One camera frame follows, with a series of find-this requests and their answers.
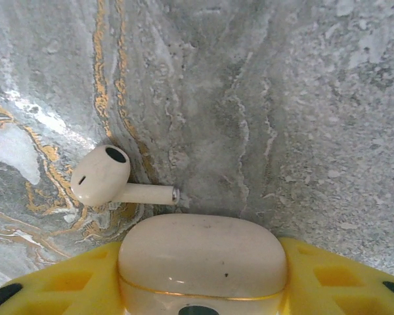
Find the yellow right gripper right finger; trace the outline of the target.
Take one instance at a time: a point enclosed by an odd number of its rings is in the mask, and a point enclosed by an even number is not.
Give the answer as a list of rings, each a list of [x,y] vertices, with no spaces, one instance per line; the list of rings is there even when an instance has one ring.
[[[280,242],[288,260],[281,314],[394,314],[394,276],[303,241]]]

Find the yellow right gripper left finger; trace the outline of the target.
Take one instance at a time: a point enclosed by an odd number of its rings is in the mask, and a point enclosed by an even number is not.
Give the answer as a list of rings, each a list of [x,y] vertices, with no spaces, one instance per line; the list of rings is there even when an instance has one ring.
[[[125,314],[112,242],[0,287],[0,314]]]

